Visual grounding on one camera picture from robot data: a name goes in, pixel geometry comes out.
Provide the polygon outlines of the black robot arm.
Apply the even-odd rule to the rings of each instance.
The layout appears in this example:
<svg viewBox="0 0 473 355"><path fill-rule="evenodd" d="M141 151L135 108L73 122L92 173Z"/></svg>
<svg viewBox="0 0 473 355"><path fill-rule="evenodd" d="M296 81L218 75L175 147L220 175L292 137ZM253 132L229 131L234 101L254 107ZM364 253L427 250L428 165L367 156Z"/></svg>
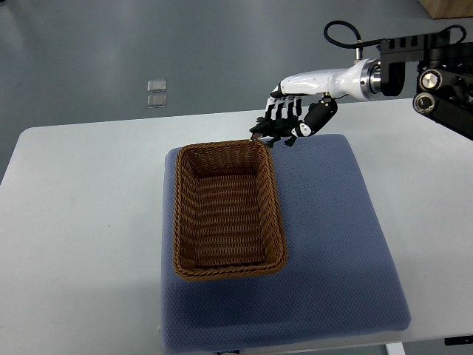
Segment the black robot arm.
<svg viewBox="0 0 473 355"><path fill-rule="evenodd" d="M417 64L413 109L469 140L472 139L472 43L466 29L450 25L439 32L362 41L359 31L342 20L324 27L331 44L355 50L377 47L380 58L361 74L361 87L369 94L399 95L405 83L406 64Z"/></svg>

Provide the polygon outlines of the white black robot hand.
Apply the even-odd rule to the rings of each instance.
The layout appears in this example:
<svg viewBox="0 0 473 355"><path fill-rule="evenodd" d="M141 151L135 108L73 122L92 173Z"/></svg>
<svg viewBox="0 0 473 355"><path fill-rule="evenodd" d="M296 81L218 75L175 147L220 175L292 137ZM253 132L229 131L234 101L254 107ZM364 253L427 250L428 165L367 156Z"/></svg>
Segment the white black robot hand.
<svg viewBox="0 0 473 355"><path fill-rule="evenodd" d="M336 99L346 95L360 101L367 101L381 91L381 62L373 59L357 61L347 69L328 69L303 72L284 78L269 94L265 117L277 120L282 109L287 109L289 118L298 123L285 141L292 146L297 138L317 133L336 113ZM304 118L302 98L322 95Z"/></svg>

